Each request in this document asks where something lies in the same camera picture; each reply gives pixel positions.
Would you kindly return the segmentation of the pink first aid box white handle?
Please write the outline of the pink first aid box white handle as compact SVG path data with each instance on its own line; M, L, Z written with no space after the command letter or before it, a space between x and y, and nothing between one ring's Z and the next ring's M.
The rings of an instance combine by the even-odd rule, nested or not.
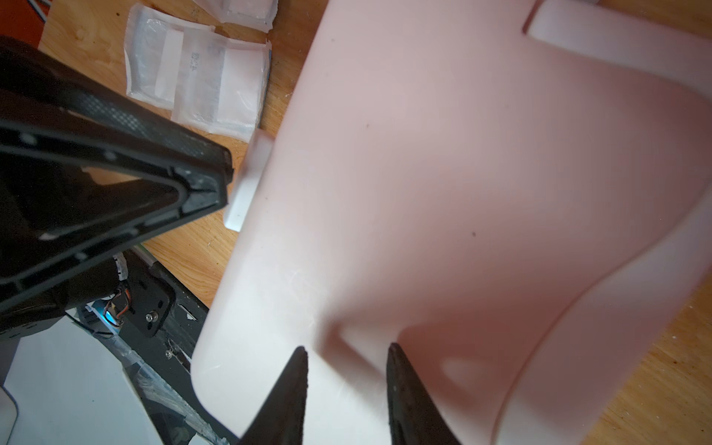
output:
M578 444L711 267L711 42L583 1L332 1L194 352L244 434L389 441L389 345L463 444Z

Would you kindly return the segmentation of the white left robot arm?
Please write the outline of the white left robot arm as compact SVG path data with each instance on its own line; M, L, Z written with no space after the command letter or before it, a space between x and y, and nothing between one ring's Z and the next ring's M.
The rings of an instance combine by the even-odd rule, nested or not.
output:
M116 360L152 441L237 442L191 384L207 306L143 248L222 209L233 172L223 146L2 38L2 363L50 420L86 421L62 396L107 394Z

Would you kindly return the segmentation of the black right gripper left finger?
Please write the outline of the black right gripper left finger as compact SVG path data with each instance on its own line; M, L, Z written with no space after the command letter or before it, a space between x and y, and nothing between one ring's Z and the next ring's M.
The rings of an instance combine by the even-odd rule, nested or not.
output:
M298 347L239 444L303 443L308 372L308 354Z

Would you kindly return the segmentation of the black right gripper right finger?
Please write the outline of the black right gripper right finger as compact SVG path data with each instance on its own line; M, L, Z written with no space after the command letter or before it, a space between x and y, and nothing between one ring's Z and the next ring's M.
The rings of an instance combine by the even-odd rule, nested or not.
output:
M397 343L389 345L387 395L392 444L460 444Z

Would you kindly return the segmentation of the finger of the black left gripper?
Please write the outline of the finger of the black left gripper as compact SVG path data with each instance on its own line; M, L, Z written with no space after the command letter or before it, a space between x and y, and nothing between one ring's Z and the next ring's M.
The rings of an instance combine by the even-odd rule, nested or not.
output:
M1 308L224 208L230 151L1 40Z

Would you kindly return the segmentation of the white gauze packet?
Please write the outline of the white gauze packet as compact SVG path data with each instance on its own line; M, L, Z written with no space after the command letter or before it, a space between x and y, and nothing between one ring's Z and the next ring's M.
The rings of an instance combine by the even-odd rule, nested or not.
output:
M185 32L172 121L250 141L263 115L271 57L270 42Z
M277 0L195 0L213 18L223 24L237 24L262 33L273 29L278 11Z
M215 28L133 5L123 43L127 96L168 111L174 107L187 30L212 33Z

